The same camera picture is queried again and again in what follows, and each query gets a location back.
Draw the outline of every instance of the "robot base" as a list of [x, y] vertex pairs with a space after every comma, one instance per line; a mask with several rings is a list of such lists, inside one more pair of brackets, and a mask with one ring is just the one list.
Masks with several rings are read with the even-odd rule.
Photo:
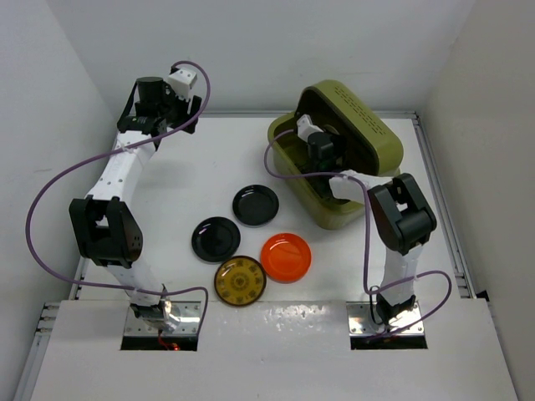
[[[385, 325], [375, 324], [369, 309], [369, 302], [347, 302], [349, 338], [351, 349], [420, 349], [427, 348], [424, 323], [418, 322], [390, 338], [374, 338], [385, 330]], [[406, 326], [421, 318], [418, 302], [414, 308], [390, 319], [392, 329]], [[375, 312], [375, 320], [380, 317]]]
[[[197, 330], [201, 319], [200, 302], [171, 302], [171, 313], [180, 318], [180, 323], [173, 332], [163, 332], [161, 339], [165, 343], [175, 343], [181, 351], [197, 350]], [[148, 326], [135, 317], [129, 308], [126, 316], [125, 330], [121, 350], [130, 351], [165, 351], [158, 342], [158, 330]]]

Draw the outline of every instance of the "white table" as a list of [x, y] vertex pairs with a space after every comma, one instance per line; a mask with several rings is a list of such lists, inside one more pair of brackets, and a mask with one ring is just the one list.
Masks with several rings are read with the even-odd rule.
[[[318, 228], [280, 180], [263, 169], [271, 118], [201, 119], [193, 136], [166, 140], [147, 165], [131, 210], [145, 238], [144, 255], [168, 290], [204, 285], [211, 301], [196, 353], [120, 351], [128, 302], [121, 291], [84, 287], [63, 302], [33, 401], [55, 399], [515, 399], [492, 319], [483, 300], [451, 300], [429, 321], [429, 349], [351, 351], [346, 301], [364, 300], [362, 219], [339, 231]], [[433, 195], [411, 119], [386, 119], [405, 147], [401, 165]], [[199, 261], [191, 233], [210, 216], [233, 219], [232, 197], [245, 185], [271, 187], [277, 217], [240, 227], [238, 255], [258, 258], [271, 235], [293, 232], [313, 253], [308, 274], [293, 284], [269, 281], [261, 301], [236, 309], [217, 299], [217, 265]], [[372, 233], [369, 284], [382, 278], [384, 246]], [[455, 282], [439, 222], [419, 272], [440, 269]], [[89, 263], [85, 280], [114, 282]], [[444, 296], [443, 277], [415, 284], [425, 312]], [[181, 299], [201, 300], [201, 294]]]

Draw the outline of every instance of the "purple cable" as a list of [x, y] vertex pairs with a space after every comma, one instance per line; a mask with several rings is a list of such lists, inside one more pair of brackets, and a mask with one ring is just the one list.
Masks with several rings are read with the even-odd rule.
[[146, 144], [149, 144], [151, 142], [155, 142], [157, 140], [163, 140], [164, 138], [167, 138], [168, 136], [171, 136], [171, 135], [177, 133], [178, 131], [184, 129], [192, 121], [195, 121], [197, 118], [199, 118], [201, 113], [206, 108], [206, 105], [208, 104], [208, 100], [210, 99], [210, 92], [211, 92], [210, 79], [208, 78], [208, 74], [206, 73], [206, 71], [199, 64], [194, 63], [192, 61], [179, 61], [177, 63], [174, 63], [172, 65], [172, 68], [176, 67], [177, 65], [182, 65], [182, 64], [187, 64], [187, 65], [191, 65], [191, 66], [195, 67], [196, 69], [198, 69], [201, 72], [201, 74], [204, 76], [204, 79], [206, 80], [206, 97], [204, 99], [204, 102], [202, 102], [202, 105], [199, 108], [199, 110], [188, 121], [186, 121], [184, 124], [180, 125], [179, 127], [176, 127], [175, 129], [173, 129], [173, 130], [171, 130], [171, 131], [169, 131], [169, 132], [167, 132], [167, 133], [165, 133], [163, 135], [159, 135], [159, 136], [156, 136], [154, 138], [149, 138], [147, 140], [142, 140], [140, 142], [136, 142], [135, 144], [125, 146], [124, 148], [118, 148], [116, 150], [111, 150], [110, 152], [105, 152], [105, 153], [102, 153], [100, 155], [89, 157], [88, 159], [80, 161], [79, 163], [77, 163], [75, 165], [72, 165], [68, 169], [66, 169], [66, 170], [60, 172], [59, 174], [57, 174], [52, 180], [47, 182], [44, 185], [44, 187], [39, 191], [39, 193], [35, 196], [35, 199], [33, 200], [32, 205], [30, 206], [30, 208], [28, 210], [28, 214], [26, 216], [25, 234], [26, 234], [26, 243], [28, 244], [28, 249], [30, 250], [30, 253], [33, 256], [33, 259], [35, 259], [35, 261], [48, 274], [50, 274], [50, 275], [52, 275], [52, 276], [54, 276], [54, 277], [56, 277], [59, 280], [62, 280], [64, 282], [69, 282], [71, 284], [76, 284], [78, 286], [114, 288], [114, 289], [118, 289], [118, 290], [137, 291], [137, 292], [142, 292], [144, 294], [156, 295], [156, 296], [160, 296], [160, 297], [164, 297], [164, 296], [171, 297], [171, 296], [174, 296], [174, 295], [185, 294], [187, 292], [203, 291], [204, 294], [205, 294], [205, 302], [204, 302], [204, 308], [203, 308], [203, 311], [202, 311], [201, 320], [199, 321], [199, 328], [197, 330], [197, 335], [198, 335], [198, 333], [200, 333], [200, 331], [201, 331], [202, 324], [203, 324], [204, 318], [206, 316], [206, 309], [208, 308], [208, 290], [205, 287], [191, 287], [191, 288], [186, 288], [184, 290], [178, 290], [178, 291], [172, 291], [172, 292], [157, 292], [157, 291], [149, 291], [149, 290], [144, 290], [144, 289], [139, 289], [139, 288], [133, 288], [133, 287], [129, 287], [129, 286], [120, 286], [120, 285], [115, 285], [115, 284], [105, 284], [103, 282], [83, 282], [83, 281], [80, 281], [80, 280], [74, 280], [73, 278], [66, 277], [66, 276], [64, 276], [62, 274], [59, 274], [58, 272], [54, 271], [52, 268], [50, 268], [50, 267], [48, 267], [46, 265], [46, 263], [39, 257], [39, 255], [35, 251], [35, 247], [33, 246], [33, 242], [32, 242], [32, 235], [31, 235], [32, 217], [33, 217], [33, 213], [35, 212], [35, 208], [37, 207], [37, 204], [39, 203], [39, 201], [43, 197], [44, 193], [57, 180], [65, 177], [71, 171], [77, 170], [80, 167], [82, 167], [84, 165], [88, 165], [89, 163], [92, 163], [92, 162], [94, 162], [96, 160], [100, 160], [100, 159], [103, 159], [105, 157], [110, 157], [110, 156], [113, 156], [113, 155], [118, 155], [119, 153], [124, 152], [127, 149], [134, 149], [134, 148], [137, 148], [138, 146], [146, 145]]
[[446, 292], [446, 296], [444, 297], [444, 299], [436, 307], [431, 309], [430, 312], [428, 312], [427, 314], [422, 316], [419, 320], [417, 320], [417, 321], [415, 321], [415, 322], [413, 322], [411, 324], [408, 324], [408, 325], [400, 327], [400, 328], [396, 328], [395, 330], [393, 330], [391, 332], [383, 332], [381, 334], [378, 334], [377, 336], [371, 337], [370, 340], [376, 339], [376, 338], [387, 337], [387, 336], [396, 334], [398, 332], [402, 332], [402, 331], [406, 330], [407, 328], [409, 328], [411, 326], [414, 326], [418, 322], [421, 322], [421, 321], [427, 319], [429, 316], [431, 316], [436, 311], [438, 311], [441, 307], [443, 307], [444, 304], [447, 302], [447, 300], [450, 298], [451, 289], [452, 289], [452, 283], [451, 283], [450, 277], [445, 272], [443, 272], [441, 270], [430, 270], [428, 272], [423, 272], [423, 273], [417, 274], [416, 276], [402, 278], [402, 279], [397, 280], [395, 282], [391, 282], [390, 284], [387, 284], [384, 287], [378, 288], [377, 290], [370, 290], [368, 288], [369, 240], [370, 240], [370, 236], [371, 236], [371, 213], [370, 213], [371, 204], [369, 203], [368, 190], [366, 188], [366, 185], [361, 180], [359, 180], [359, 179], [357, 179], [357, 178], [355, 178], [355, 177], [353, 177], [351, 175], [346, 175], [346, 174], [342, 174], [342, 173], [317, 172], [317, 173], [306, 173], [306, 174], [296, 174], [296, 175], [281, 175], [281, 174], [278, 174], [278, 173], [276, 173], [274, 171], [271, 171], [269, 169], [269, 165], [268, 165], [269, 150], [273, 147], [275, 142], [277, 142], [280, 138], [282, 138], [284, 135], [288, 135], [288, 134], [290, 134], [292, 132], [294, 132], [293, 129], [288, 129], [286, 131], [283, 131], [282, 133], [277, 135], [269, 143], [269, 146], [266, 148], [266, 151], [264, 152], [264, 167], [266, 168], [266, 171], [268, 172], [268, 174], [272, 175], [275, 178], [280, 178], [282, 180], [292, 180], [292, 179], [297, 179], [297, 178], [312, 178], [312, 177], [342, 177], [342, 178], [351, 180], [351, 181], [353, 181], [354, 183], [356, 183], [356, 184], [358, 184], [360, 186], [360, 188], [362, 189], [363, 195], [364, 195], [364, 220], [365, 220], [365, 225], [366, 225], [366, 230], [365, 230], [365, 234], [364, 234], [364, 272], [363, 272], [363, 285], [364, 285], [364, 292], [366, 294], [375, 295], [375, 294], [378, 294], [378, 293], [380, 293], [382, 291], [388, 290], [389, 288], [392, 288], [392, 287], [395, 287], [395, 286], [399, 286], [400, 284], [403, 284], [404, 282], [411, 282], [411, 281], [415, 280], [415, 278], [421, 278], [421, 277], [425, 277], [425, 276], [430, 276], [432, 274], [440, 274], [441, 276], [444, 276], [446, 278], [446, 280], [448, 281], [448, 290]]

